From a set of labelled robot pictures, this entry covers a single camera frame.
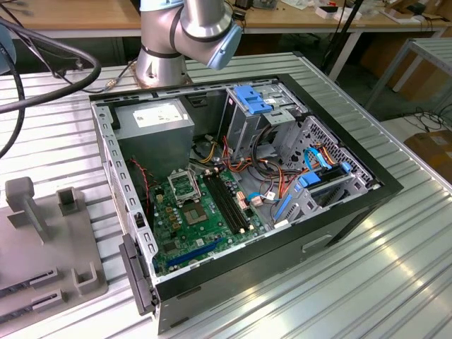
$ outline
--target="cardboard box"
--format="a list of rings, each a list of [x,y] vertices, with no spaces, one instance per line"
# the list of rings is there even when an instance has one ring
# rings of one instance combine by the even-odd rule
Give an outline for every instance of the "cardboard box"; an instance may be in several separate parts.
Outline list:
[[[437,131],[415,134],[405,145],[423,159],[444,179],[452,183],[452,132]]]

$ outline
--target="chip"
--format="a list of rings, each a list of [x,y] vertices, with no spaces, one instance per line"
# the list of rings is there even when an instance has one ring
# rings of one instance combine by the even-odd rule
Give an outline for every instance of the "chip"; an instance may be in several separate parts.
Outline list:
[[[163,249],[165,250],[165,252],[170,252],[177,249],[177,246],[174,242],[169,242],[168,244],[163,245]]]
[[[190,203],[182,208],[186,221],[189,225],[195,225],[199,222],[206,221],[207,215],[200,203]]]

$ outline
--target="cable connector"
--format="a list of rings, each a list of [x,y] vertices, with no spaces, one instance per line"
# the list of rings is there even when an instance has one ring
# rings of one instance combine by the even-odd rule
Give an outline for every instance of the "cable connector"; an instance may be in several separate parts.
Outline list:
[[[117,79],[112,79],[105,84],[105,89],[111,90],[114,86],[116,86],[117,83],[118,83]]]

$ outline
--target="power cable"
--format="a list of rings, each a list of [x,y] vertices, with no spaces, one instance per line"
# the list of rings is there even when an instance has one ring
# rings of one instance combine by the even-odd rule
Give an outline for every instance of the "power cable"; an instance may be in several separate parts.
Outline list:
[[[49,101],[58,100],[61,97],[65,97],[67,95],[70,95],[72,93],[77,92],[78,90],[82,90],[85,87],[89,86],[91,83],[93,83],[97,77],[100,75],[100,63],[99,61],[94,58],[93,56],[89,55],[88,53],[81,51],[79,49],[76,49],[74,47],[68,46],[62,42],[55,41],[53,39],[50,39],[48,37],[45,37],[44,35],[41,35],[39,33],[33,32],[31,30],[28,30],[26,28],[23,28],[19,25],[15,25],[13,23],[10,23],[9,21],[0,18],[0,25],[4,25],[9,30],[12,30],[14,32],[18,32],[21,35],[24,35],[28,38],[33,38],[35,40],[44,42],[50,46],[57,47],[59,49],[62,49],[66,52],[75,54],[76,56],[85,59],[86,61],[90,62],[90,64],[93,65],[93,70],[82,80],[73,83],[69,86],[66,86],[64,88],[60,88],[58,90],[54,90],[50,93],[45,93],[42,95],[37,95],[35,97],[31,97],[28,99],[19,100],[17,102],[12,102],[9,104],[4,104],[0,106],[0,114],[6,113],[10,111],[15,111],[17,109],[32,107],[36,105],[41,105]]]
[[[8,64],[8,67],[10,69],[10,72],[14,78],[14,82],[16,83],[17,88],[17,94],[19,100],[25,99],[25,91],[23,89],[22,80],[20,79],[19,73],[17,72],[16,65],[14,65],[13,58],[11,58],[11,55],[6,50],[5,46],[0,42],[0,53],[5,59],[6,63]],[[11,137],[9,138],[8,142],[5,144],[5,146],[0,150],[0,159],[9,151],[11,146],[16,142],[17,137],[20,133],[20,130],[22,129],[23,120],[25,118],[25,108],[22,107],[19,109],[18,117],[16,125],[14,126],[13,133],[11,134]]]

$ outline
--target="aluminum work table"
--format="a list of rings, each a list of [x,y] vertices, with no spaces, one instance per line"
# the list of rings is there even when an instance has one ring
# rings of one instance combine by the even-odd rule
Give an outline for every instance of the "aluminum work table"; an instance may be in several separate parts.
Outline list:
[[[195,316],[161,338],[450,338],[452,187],[397,142],[305,58],[234,58],[222,71],[189,62],[195,82],[289,73],[404,186],[348,238],[304,263]],[[101,88],[122,67],[104,69]],[[71,74],[76,80],[82,75]],[[64,85],[48,73],[23,76],[27,96]],[[128,75],[115,90],[135,88]],[[16,97],[0,77],[0,104]],[[0,145],[16,114],[0,115]],[[85,193],[109,282],[104,296],[11,338],[151,338],[136,310],[118,246],[121,228],[103,174],[88,96],[77,93],[26,112],[22,133],[0,160],[0,188],[28,175],[36,196],[73,185]],[[4,194],[0,206],[5,205]]]

